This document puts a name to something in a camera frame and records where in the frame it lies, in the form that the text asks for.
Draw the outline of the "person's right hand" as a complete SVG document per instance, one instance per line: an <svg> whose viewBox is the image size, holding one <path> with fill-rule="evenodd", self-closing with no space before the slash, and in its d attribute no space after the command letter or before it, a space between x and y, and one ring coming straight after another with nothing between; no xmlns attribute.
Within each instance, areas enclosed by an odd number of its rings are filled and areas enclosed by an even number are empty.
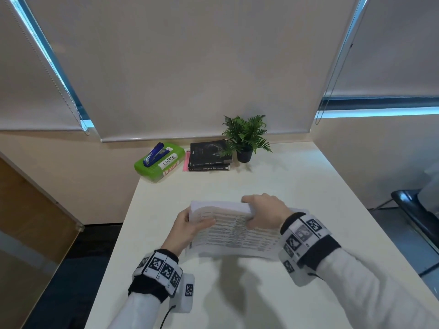
<svg viewBox="0 0 439 329"><path fill-rule="evenodd" d="M276 196L267 193L261 194L261 217L258 228L280 229L292 214L294 214L294 211Z"/></svg>

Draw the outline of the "person's left hand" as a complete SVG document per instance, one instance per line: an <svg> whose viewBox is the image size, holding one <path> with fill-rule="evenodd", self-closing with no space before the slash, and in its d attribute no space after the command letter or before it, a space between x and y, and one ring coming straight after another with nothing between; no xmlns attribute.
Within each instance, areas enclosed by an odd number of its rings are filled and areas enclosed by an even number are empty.
<svg viewBox="0 0 439 329"><path fill-rule="evenodd" d="M196 235L191 235L189 221L190 207L179 212L174 224L160 249L165 249L177 257L188 247Z"/></svg>

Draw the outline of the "stack of printed paper sheets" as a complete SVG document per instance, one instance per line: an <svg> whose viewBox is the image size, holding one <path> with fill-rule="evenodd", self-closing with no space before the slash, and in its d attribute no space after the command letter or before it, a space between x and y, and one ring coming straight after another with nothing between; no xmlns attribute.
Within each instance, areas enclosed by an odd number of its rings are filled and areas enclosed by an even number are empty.
<svg viewBox="0 0 439 329"><path fill-rule="evenodd" d="M267 229L248 230L246 222L253 216L254 210L247 203L192 201L190 222L213 218L216 223L194 237L184 251L185 258L235 255L277 260L280 233Z"/></svg>

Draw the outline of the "person's right forearm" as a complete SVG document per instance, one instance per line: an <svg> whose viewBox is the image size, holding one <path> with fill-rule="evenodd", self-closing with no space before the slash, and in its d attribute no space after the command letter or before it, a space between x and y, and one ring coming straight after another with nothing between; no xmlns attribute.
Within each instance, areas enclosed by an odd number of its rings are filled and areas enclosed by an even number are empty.
<svg viewBox="0 0 439 329"><path fill-rule="evenodd" d="M335 294L353 329L439 329L439 318L398 282L343 248L319 252L310 267Z"/></svg>

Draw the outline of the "person's left forearm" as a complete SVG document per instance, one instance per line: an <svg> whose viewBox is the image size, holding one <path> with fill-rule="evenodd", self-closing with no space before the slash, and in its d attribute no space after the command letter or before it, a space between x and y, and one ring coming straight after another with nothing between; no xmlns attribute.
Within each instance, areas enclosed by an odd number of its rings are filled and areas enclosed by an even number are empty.
<svg viewBox="0 0 439 329"><path fill-rule="evenodd" d="M153 329L160 306L168 297L165 289L148 294L130 293L107 329Z"/></svg>

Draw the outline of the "thin black book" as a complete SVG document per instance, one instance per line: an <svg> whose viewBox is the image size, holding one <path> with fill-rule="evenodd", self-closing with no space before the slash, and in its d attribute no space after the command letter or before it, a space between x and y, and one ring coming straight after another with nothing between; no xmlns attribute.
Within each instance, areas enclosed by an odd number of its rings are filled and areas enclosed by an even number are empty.
<svg viewBox="0 0 439 329"><path fill-rule="evenodd" d="M203 165L203 166L188 166L189 172L211 172L211 171L229 171L230 164L222 164L222 165Z"/></svg>

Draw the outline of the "left wrist marker tracker band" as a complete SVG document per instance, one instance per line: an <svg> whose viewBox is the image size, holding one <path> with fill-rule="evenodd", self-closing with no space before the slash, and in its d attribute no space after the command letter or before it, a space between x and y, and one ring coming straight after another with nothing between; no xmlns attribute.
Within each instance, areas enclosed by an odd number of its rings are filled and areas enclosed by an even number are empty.
<svg viewBox="0 0 439 329"><path fill-rule="evenodd" d="M169 309L188 314L193 307L195 276L184 273L177 257L167 250L146 254L132 274L129 294L151 295L160 303L170 298Z"/></svg>

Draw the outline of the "wrist marker tracker band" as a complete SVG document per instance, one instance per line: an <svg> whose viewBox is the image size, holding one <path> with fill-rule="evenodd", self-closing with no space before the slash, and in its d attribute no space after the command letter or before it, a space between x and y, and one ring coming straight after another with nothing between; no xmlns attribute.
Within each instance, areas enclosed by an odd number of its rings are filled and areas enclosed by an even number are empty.
<svg viewBox="0 0 439 329"><path fill-rule="evenodd" d="M169 309L188 314L193 307L195 276L184 273L177 257L167 250L146 254L132 274L129 294L151 295L160 303L170 298Z"/></svg>
<svg viewBox="0 0 439 329"><path fill-rule="evenodd" d="M298 287L318 277L316 269L323 259L341 245L315 216L295 212L283 223L278 257Z"/></svg>

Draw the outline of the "potted green fern plant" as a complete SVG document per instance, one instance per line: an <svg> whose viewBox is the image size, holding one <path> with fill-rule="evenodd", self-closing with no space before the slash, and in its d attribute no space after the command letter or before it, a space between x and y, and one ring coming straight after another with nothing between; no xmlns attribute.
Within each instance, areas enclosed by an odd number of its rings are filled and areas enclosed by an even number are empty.
<svg viewBox="0 0 439 329"><path fill-rule="evenodd" d="M239 162L247 163L257 149L264 149L271 153L270 143L263 137L267 133L265 117L265 115L255 115L244 119L240 116L225 116L223 125L227 129L222 135L225 137L226 145L220 152L220 156L236 153Z"/></svg>

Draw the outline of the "right wrist marker tracker band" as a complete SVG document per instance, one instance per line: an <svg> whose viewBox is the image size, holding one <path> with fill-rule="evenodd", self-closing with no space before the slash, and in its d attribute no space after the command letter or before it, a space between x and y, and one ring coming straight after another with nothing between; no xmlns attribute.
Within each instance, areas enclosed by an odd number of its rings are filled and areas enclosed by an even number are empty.
<svg viewBox="0 0 439 329"><path fill-rule="evenodd" d="M323 259L341 245L315 216L295 212L283 223L278 257L298 287L318 277L316 269Z"/></svg>

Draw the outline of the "green plastic box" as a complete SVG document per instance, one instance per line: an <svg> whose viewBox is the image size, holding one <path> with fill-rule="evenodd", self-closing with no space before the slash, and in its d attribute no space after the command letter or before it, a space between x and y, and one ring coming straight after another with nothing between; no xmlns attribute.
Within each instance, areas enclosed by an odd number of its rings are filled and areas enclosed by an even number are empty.
<svg viewBox="0 0 439 329"><path fill-rule="evenodd" d="M182 147L172 143L164 143L164 145L173 148L173 150L151 167L145 167L142 163L143 159L148 154L134 163L134 170L140 176L143 176L154 183L157 183L159 180L166 177L184 161L185 150Z"/></svg>

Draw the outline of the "blue stapler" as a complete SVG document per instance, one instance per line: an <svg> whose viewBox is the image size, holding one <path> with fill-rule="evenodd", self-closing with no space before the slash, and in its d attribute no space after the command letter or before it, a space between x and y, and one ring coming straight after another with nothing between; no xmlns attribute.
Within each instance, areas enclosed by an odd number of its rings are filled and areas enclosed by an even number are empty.
<svg viewBox="0 0 439 329"><path fill-rule="evenodd" d="M151 167L153 164L168 155L173 148L166 147L164 143L158 143L151 152L143 159L142 163L145 167Z"/></svg>

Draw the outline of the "wide beige roller blind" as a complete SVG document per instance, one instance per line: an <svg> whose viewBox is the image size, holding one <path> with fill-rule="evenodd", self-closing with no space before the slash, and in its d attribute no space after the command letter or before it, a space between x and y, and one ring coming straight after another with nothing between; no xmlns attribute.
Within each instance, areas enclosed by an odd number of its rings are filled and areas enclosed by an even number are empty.
<svg viewBox="0 0 439 329"><path fill-rule="evenodd" d="M102 142L307 133L359 0L25 0Z"/></svg>

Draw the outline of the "black chair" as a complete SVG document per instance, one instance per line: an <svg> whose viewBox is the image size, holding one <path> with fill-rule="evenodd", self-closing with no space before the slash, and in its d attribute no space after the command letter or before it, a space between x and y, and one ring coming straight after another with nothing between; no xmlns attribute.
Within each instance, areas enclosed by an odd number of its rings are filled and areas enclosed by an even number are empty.
<svg viewBox="0 0 439 329"><path fill-rule="evenodd" d="M439 275L439 218L418 199L419 189L398 190L370 214L422 278Z"/></svg>

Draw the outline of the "brown wooden door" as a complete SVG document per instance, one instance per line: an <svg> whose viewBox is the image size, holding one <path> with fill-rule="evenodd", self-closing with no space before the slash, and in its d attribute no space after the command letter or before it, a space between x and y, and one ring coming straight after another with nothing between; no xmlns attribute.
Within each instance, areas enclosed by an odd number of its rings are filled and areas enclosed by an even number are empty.
<svg viewBox="0 0 439 329"><path fill-rule="evenodd" d="M0 329L22 329L83 229L0 157Z"/></svg>

